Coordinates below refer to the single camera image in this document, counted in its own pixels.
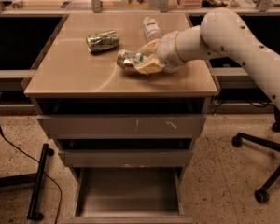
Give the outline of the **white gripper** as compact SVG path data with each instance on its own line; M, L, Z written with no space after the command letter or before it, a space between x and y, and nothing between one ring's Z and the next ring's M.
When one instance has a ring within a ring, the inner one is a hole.
M178 31L171 32L160 40L154 39L141 47L138 52L145 56L139 60L134 69L142 75L159 73L161 70L166 73L179 70L186 63L180 58L175 45L178 34Z

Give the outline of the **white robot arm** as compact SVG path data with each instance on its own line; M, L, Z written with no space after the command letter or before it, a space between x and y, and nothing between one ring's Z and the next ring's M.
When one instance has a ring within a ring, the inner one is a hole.
M213 9L199 26L164 35L139 52L147 57L135 67L141 74L173 73L190 61L229 57L244 68L280 111L280 55L260 43L230 9Z

